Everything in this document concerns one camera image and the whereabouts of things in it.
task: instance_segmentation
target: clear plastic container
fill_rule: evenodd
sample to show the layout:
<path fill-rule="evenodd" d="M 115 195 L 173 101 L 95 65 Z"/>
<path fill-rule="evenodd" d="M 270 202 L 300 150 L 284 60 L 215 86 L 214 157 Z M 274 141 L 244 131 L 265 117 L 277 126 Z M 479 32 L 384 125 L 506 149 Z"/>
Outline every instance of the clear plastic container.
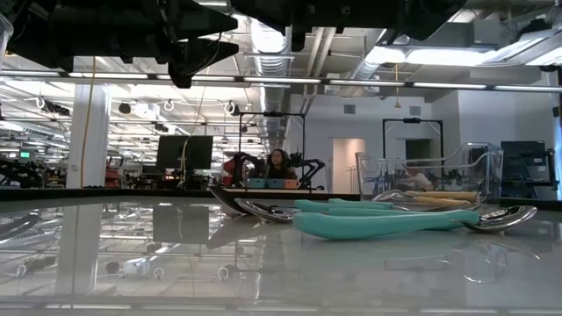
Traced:
<path fill-rule="evenodd" d="M 461 198 L 463 192 L 467 197 L 472 194 L 478 203 L 501 196 L 503 150 L 492 144 L 464 144 L 440 159 L 379 159 L 365 153 L 356 153 L 356 158 L 363 200 L 389 190 L 407 192 L 406 198 Z"/>
<path fill-rule="evenodd" d="M 11 26 L 10 21 L 0 13 L 0 70 L 2 70 L 2 64 L 4 63 L 8 40 L 13 32 L 14 28 Z"/>

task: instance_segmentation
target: teal silicone handle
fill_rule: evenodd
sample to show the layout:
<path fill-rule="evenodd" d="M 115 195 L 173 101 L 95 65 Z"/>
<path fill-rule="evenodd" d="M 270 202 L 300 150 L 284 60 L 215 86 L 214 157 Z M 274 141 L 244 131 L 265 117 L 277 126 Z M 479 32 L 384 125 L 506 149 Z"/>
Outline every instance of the teal silicone handle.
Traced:
<path fill-rule="evenodd" d="M 295 214 L 293 226 L 303 233 L 343 241 L 444 227 L 449 225 L 449 222 L 448 216 L 439 213 L 377 217 L 336 217 L 319 213 L 299 213 Z"/>
<path fill-rule="evenodd" d="M 456 211 L 448 211 L 448 212 L 439 212 L 439 213 L 427 213 L 427 212 L 406 212 L 406 211 L 387 211 L 387 210 L 374 210 L 374 209 L 350 209 L 350 208 L 330 208 L 328 211 L 328 215 L 337 216 L 337 217 L 345 217 L 345 216 L 358 216 L 358 217 L 374 217 L 374 216 L 408 216 L 408 215 L 443 215 L 446 216 L 449 220 L 456 219 L 456 220 L 465 220 L 469 221 L 473 224 L 478 224 L 480 221 L 480 216 L 475 211 L 467 211 L 467 210 L 456 210 Z M 442 229 L 442 230 L 449 230 L 449 229 L 456 229 L 464 227 L 463 224 L 457 222 L 449 222 L 445 226 L 435 226 L 429 229 Z"/>
<path fill-rule="evenodd" d="M 363 205 L 381 205 L 384 207 L 380 207 L 381 209 L 389 209 L 391 210 L 393 208 L 393 203 L 391 202 L 374 202 L 374 201 L 346 201 L 344 199 L 341 198 L 330 198 L 328 200 L 328 203 L 331 204 L 348 204 L 348 205 L 355 205 L 356 207 L 361 207 Z"/>
<path fill-rule="evenodd" d="M 390 210 L 392 209 L 392 204 L 390 207 L 388 205 L 356 205 L 356 204 L 329 204 L 322 202 L 314 202 L 309 200 L 295 200 L 295 206 L 299 208 L 302 212 L 328 212 L 332 207 L 337 208 L 363 208 L 363 209 L 377 209 L 377 210 Z"/>

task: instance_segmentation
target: woman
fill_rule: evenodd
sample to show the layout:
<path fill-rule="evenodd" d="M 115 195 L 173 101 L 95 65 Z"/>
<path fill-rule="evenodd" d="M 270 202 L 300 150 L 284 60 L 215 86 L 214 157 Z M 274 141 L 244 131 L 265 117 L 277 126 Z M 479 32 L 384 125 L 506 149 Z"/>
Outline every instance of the woman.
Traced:
<path fill-rule="evenodd" d="M 267 157 L 267 167 L 263 175 L 266 179 L 296 179 L 294 168 L 288 168 L 288 154 L 283 149 L 275 149 Z"/>

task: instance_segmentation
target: ceiling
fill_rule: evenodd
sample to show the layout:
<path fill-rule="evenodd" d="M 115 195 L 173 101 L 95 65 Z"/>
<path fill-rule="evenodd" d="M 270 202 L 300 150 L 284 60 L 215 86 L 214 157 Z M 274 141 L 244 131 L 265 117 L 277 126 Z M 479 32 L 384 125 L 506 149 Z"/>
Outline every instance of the ceiling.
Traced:
<path fill-rule="evenodd" d="M 216 5 L 213 2 L 213 8 L 217 10 L 227 11 L 227 7 Z M 528 14 L 540 10 L 548 10 L 552 7 L 553 1 L 548 0 L 527 0 L 527 1 L 490 1 L 490 0 L 469 0 L 465 9 L 460 11 L 451 19 L 453 22 L 467 23 L 475 18 L 516 18 L 521 15 Z M 239 14 L 233 14 L 233 17 L 239 20 L 239 27 L 231 32 L 221 34 L 221 40 L 238 44 L 240 52 L 232 58 L 213 64 L 206 68 L 200 74 L 209 75 L 256 75 L 254 57 L 252 57 L 252 44 L 249 36 L 249 20 Z M 368 29 L 345 29 L 342 34 L 336 34 L 329 45 L 328 56 L 322 65 L 318 62 L 313 69 L 320 68 L 320 76 L 328 74 L 343 74 L 352 71 L 357 64 L 363 59 L 374 46 L 380 30 Z M 315 40 L 315 32 L 306 36 L 305 48 L 301 52 L 291 53 L 290 76 L 303 76 L 310 59 Z M 316 60 L 320 59 L 321 51 L 317 54 Z M 152 59 L 136 58 L 133 64 L 125 64 L 119 58 L 112 57 L 76 57 L 75 72 L 92 71 L 94 68 L 97 72 L 123 72 L 123 73 L 167 73 L 166 65 L 158 65 Z M 23 59 L 19 56 L 7 56 L 4 59 L 4 69 L 25 69 L 25 70 L 46 70 L 46 68 L 34 62 Z M 448 67 L 448 66 L 428 66 L 414 64 L 400 64 L 396 68 L 380 67 L 376 73 L 383 80 L 416 80 L 426 82 L 484 82 L 489 74 L 494 73 L 493 77 L 502 78 L 507 83 L 533 83 L 538 80 L 538 71 L 529 67 L 510 67 L 510 68 L 474 68 L 467 67 Z M 229 102 L 238 104 L 244 111 L 261 111 L 260 107 L 260 90 L 257 87 L 250 88 L 233 88 L 233 87 L 197 87 L 191 89 L 178 89 L 173 86 L 166 85 L 142 85 L 142 84 L 113 84 L 110 85 L 113 97 L 112 103 L 112 119 L 139 119 L 134 114 L 124 115 L 119 113 L 119 105 L 121 103 L 130 104 L 158 104 L 161 107 L 160 117 L 169 121 L 185 121 L 185 122 L 214 122 L 227 123 L 230 126 L 216 126 L 211 130 L 207 127 L 208 134 L 236 134 L 238 127 L 232 126 L 238 122 L 238 118 L 226 114 L 224 107 Z M 292 88 L 291 93 L 302 93 L 302 88 Z M 393 96 L 396 94 L 394 88 L 381 88 L 378 93 L 379 97 Z M 430 101 L 436 96 L 434 90 L 400 90 L 402 97 L 426 97 L 426 101 Z M 74 96 L 73 83 L 43 83 L 41 81 L 3 81 L 0 82 L 0 102 L 2 102 L 2 114 L 6 118 L 31 118 L 45 119 L 57 117 L 58 114 L 43 112 L 37 105 L 35 97 L 43 97 L 47 100 L 55 102 L 61 106 L 72 110 L 72 100 Z M 173 109 L 167 111 L 164 105 Z M 250 127 L 248 136 L 255 137 L 256 142 L 259 140 L 261 118 L 253 118 L 251 122 L 257 123 L 258 127 Z M 58 133 L 64 133 L 65 137 L 69 136 L 68 129 L 70 123 L 35 123 L 36 126 L 45 127 Z M 184 132 L 203 134 L 205 128 L 203 126 L 178 126 L 184 129 Z M 119 140 L 130 140 L 127 145 L 130 147 L 139 147 L 140 136 L 146 134 L 158 134 L 154 126 L 151 125 L 134 125 L 134 124 L 112 124 L 110 133 L 114 133 L 110 138 Z M 13 131 L 3 130 L 0 135 L 4 137 L 7 134 L 13 134 Z M 61 144 L 67 147 L 64 140 L 60 140 Z M 155 154 L 155 144 L 157 138 L 154 138 L 151 146 L 144 146 L 141 149 L 144 154 Z M 237 145 L 237 140 L 231 141 L 233 145 Z M 255 150 L 255 154 L 267 151 L 265 142 L 263 146 Z"/>

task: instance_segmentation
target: teal spoon handle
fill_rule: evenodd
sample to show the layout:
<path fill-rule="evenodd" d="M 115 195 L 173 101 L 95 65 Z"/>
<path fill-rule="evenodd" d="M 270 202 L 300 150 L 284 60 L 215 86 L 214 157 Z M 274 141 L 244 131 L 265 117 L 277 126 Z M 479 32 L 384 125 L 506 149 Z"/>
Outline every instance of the teal spoon handle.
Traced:
<path fill-rule="evenodd" d="M 427 212 L 406 212 L 406 211 L 387 211 L 387 210 L 373 210 L 373 209 L 350 209 L 350 208 L 330 208 L 328 211 L 328 215 L 331 216 L 358 216 L 358 217 L 374 217 L 374 216 L 409 216 L 409 215 L 443 215 L 446 216 L 449 220 L 466 220 L 473 224 L 477 224 L 480 220 L 480 216 L 475 211 L 466 211 L 466 210 L 456 210 L 456 211 L 448 211 L 448 212 L 439 212 L 439 213 L 427 213 Z M 431 227 L 431 229 L 442 229 L 442 230 L 450 230 L 464 227 L 463 224 L 458 222 L 449 222 L 445 226 L 435 226 Z"/>
<path fill-rule="evenodd" d="M 319 213 L 298 213 L 293 219 L 293 226 L 303 233 L 339 241 L 444 227 L 449 223 L 448 216 L 438 213 L 377 217 L 336 217 Z"/>
<path fill-rule="evenodd" d="M 377 210 L 391 210 L 393 208 L 390 205 L 357 205 L 357 204 L 330 204 L 322 202 L 314 202 L 309 200 L 295 200 L 295 206 L 299 208 L 302 212 L 327 212 L 332 207 L 337 208 L 363 208 L 363 209 L 377 209 Z"/>
<path fill-rule="evenodd" d="M 374 201 L 346 201 L 341 198 L 330 198 L 328 200 L 330 204 L 337 204 L 337 205 L 355 205 L 357 207 L 361 207 L 364 205 L 380 205 L 381 209 L 389 209 L 393 208 L 393 203 L 391 202 L 374 202 Z"/>

